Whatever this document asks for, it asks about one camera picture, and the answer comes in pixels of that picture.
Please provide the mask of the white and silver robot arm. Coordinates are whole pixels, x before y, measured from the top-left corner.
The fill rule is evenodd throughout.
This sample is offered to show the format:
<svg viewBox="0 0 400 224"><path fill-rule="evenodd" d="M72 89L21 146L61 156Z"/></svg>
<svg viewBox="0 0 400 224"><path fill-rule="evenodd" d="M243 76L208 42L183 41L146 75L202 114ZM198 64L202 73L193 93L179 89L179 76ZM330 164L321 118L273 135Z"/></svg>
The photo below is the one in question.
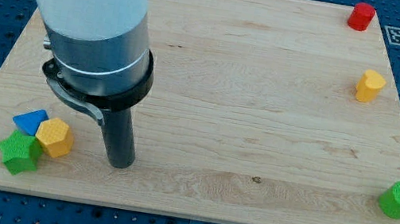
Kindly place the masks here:
<svg viewBox="0 0 400 224"><path fill-rule="evenodd" d="M71 87L124 92L150 67L148 0L37 0L50 48Z"/></svg>

